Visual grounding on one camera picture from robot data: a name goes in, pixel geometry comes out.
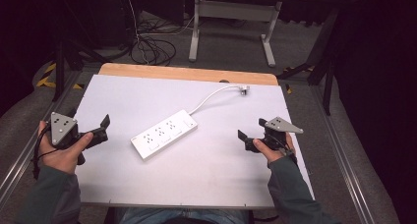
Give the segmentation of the wooden table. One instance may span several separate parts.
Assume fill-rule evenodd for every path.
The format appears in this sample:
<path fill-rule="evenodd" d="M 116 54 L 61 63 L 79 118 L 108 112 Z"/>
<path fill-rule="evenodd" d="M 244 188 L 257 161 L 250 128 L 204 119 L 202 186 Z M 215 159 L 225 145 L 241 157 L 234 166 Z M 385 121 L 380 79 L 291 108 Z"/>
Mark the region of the wooden table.
<path fill-rule="evenodd" d="M 181 67 L 105 63 L 101 66 L 98 73 L 100 75 L 119 77 L 139 77 L 216 83 L 219 83 L 220 81 L 227 81 L 232 84 L 278 85 L 278 80 L 273 74 Z"/>

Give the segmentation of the white table board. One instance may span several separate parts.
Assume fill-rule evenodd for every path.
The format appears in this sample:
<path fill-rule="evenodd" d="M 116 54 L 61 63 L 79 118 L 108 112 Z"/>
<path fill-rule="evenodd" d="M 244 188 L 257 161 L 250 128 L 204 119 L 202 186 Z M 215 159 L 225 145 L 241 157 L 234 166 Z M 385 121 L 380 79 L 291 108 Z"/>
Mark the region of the white table board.
<path fill-rule="evenodd" d="M 174 113 L 191 112 L 195 131 L 144 161 L 131 138 Z M 77 175 L 83 203 L 209 208 L 271 208 L 266 159 L 238 131 L 264 134 L 260 118 L 290 118 L 278 85 L 92 77 L 78 108 L 81 131 L 109 115 L 108 140 L 84 152 Z"/>

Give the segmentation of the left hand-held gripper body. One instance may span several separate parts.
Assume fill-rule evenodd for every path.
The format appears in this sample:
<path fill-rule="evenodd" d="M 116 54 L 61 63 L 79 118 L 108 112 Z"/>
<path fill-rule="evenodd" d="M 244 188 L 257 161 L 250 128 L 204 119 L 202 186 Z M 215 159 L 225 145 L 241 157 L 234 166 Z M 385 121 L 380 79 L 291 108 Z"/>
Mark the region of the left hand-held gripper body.
<path fill-rule="evenodd" d="M 87 149 L 108 140 L 107 129 L 98 128 L 92 130 L 93 138 Z M 56 149 L 64 150 L 77 142 L 85 133 L 80 133 L 78 121 L 66 115 L 56 112 L 51 113 L 51 142 Z"/>

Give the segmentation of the white power strip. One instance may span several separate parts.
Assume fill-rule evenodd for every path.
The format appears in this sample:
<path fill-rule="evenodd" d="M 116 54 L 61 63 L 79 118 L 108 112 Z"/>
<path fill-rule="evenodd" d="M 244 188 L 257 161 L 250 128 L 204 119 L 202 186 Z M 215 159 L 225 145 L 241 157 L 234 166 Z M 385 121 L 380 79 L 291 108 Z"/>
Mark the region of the white power strip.
<path fill-rule="evenodd" d="M 131 138 L 131 144 L 146 161 L 169 145 L 185 137 L 198 127 L 198 123 L 185 110 L 169 116 L 149 129 Z"/>

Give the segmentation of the aluminium rail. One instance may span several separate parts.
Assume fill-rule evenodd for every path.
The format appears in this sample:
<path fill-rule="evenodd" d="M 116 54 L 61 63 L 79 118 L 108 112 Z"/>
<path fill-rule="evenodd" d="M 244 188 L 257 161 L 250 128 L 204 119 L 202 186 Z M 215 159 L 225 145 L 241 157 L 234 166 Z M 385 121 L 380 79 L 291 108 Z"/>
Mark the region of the aluminium rail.
<path fill-rule="evenodd" d="M 47 110 L 42 116 L 42 120 L 47 120 L 52 112 L 57 111 L 60 108 L 80 74 L 80 72 L 71 72 L 68 74 L 68 79 L 64 82 L 63 92 L 56 101 L 52 101 L 48 105 Z M 38 129 L 35 129 L 29 141 L 25 144 L 25 147 L 21 149 L 21 153 L 12 164 L 0 184 L 0 209 L 6 205 L 8 199 L 24 175 L 27 167 L 30 165 L 30 160 L 32 158 L 32 153 L 37 140 L 37 132 Z"/>
<path fill-rule="evenodd" d="M 325 120 L 334 156 L 342 173 L 347 190 L 349 191 L 355 209 L 358 213 L 360 222 L 361 224 L 375 224 L 374 217 L 370 212 L 368 203 L 365 200 L 364 194 L 360 187 L 360 182 L 344 151 L 344 147 L 336 132 L 331 116 L 327 114 L 327 111 L 323 106 L 323 98 L 320 89 L 317 86 L 311 86 L 310 91 L 313 94 L 313 97 L 319 106 L 319 111 Z"/>

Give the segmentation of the white metal desk frame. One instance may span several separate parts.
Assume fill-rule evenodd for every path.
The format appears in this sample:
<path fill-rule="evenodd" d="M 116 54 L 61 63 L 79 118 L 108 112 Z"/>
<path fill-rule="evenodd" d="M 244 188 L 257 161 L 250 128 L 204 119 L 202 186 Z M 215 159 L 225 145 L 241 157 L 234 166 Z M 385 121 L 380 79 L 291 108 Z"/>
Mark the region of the white metal desk frame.
<path fill-rule="evenodd" d="M 273 6 L 254 4 L 241 4 L 220 1 L 194 0 L 194 27 L 191 37 L 189 61 L 197 60 L 199 48 L 199 20 L 204 18 L 235 19 L 257 22 L 268 22 L 268 31 L 260 36 L 268 65 L 273 68 L 276 63 L 270 46 L 282 3 L 277 2 Z"/>

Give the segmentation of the person's left hand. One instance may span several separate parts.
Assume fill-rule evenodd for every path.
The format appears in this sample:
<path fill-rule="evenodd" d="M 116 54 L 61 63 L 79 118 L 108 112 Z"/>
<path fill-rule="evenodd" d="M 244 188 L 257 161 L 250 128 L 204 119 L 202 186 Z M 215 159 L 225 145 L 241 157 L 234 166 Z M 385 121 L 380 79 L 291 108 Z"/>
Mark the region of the person's left hand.
<path fill-rule="evenodd" d="M 48 137 L 43 136 L 39 146 L 42 164 L 67 174 L 74 174 L 78 164 L 78 157 L 89 145 L 92 138 L 93 133 L 86 133 L 69 148 L 56 150 L 51 145 Z"/>

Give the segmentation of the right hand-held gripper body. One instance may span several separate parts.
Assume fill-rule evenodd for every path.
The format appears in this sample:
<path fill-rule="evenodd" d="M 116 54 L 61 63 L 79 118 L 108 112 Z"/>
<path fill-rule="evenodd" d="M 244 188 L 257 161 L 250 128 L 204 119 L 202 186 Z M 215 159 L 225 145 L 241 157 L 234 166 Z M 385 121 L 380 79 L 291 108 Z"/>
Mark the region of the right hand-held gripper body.
<path fill-rule="evenodd" d="M 271 150 L 288 151 L 286 133 L 303 134 L 304 130 L 300 129 L 286 120 L 275 117 L 269 120 L 264 128 L 264 137 L 261 141 Z"/>

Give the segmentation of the black metal stand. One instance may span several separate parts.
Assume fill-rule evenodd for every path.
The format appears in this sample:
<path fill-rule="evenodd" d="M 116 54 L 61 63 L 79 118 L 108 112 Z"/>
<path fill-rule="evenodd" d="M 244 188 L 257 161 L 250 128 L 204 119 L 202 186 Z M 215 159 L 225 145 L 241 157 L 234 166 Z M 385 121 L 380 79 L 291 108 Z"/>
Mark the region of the black metal stand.
<path fill-rule="evenodd" d="M 51 0 L 49 12 L 56 45 L 56 101 L 65 89 L 65 63 L 71 70 L 80 71 L 84 67 L 81 52 L 101 64 L 109 60 L 92 49 L 94 42 L 67 0 Z"/>
<path fill-rule="evenodd" d="M 307 83 L 309 85 L 318 85 L 322 79 L 326 79 L 322 104 L 327 115 L 330 115 L 329 104 L 334 75 L 334 55 L 331 54 L 328 49 L 328 44 L 334 24 L 338 17 L 338 13 L 338 8 L 331 9 L 306 62 L 295 67 L 294 69 L 287 68 L 282 74 L 277 76 L 279 80 L 286 80 L 289 77 L 308 70 L 309 68 L 313 68 L 313 71 L 307 78 Z"/>

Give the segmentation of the person's right hand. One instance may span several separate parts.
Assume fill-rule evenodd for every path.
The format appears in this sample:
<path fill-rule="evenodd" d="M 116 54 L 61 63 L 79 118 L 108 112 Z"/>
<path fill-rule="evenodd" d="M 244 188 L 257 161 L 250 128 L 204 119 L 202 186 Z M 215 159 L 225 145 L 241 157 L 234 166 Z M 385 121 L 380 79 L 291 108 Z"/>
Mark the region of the person's right hand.
<path fill-rule="evenodd" d="M 293 154 L 296 154 L 296 150 L 295 150 L 291 135 L 289 133 L 286 133 L 285 135 L 286 135 L 287 147 L 292 151 Z M 272 163 L 273 161 L 276 161 L 286 156 L 285 152 L 281 152 L 279 150 L 271 150 L 262 141 L 258 139 L 253 139 L 253 144 L 256 147 L 256 149 L 265 156 L 268 163 Z"/>

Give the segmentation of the person's legs in jeans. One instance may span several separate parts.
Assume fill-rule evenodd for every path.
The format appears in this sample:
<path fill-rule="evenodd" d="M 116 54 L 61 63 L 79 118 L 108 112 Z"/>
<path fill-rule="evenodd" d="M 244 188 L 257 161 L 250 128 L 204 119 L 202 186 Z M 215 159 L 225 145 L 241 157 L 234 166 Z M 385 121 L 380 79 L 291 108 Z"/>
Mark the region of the person's legs in jeans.
<path fill-rule="evenodd" d="M 115 209 L 115 224 L 249 224 L 250 212 L 236 209 L 145 208 Z"/>

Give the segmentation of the black box on floor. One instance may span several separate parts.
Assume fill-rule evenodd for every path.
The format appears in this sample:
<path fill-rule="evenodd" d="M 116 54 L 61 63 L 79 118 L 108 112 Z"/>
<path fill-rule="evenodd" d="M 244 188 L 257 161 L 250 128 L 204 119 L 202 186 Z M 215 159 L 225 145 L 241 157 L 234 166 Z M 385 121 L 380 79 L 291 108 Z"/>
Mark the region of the black box on floor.
<path fill-rule="evenodd" d="M 143 11 L 177 25 L 184 22 L 185 0 L 139 0 Z"/>

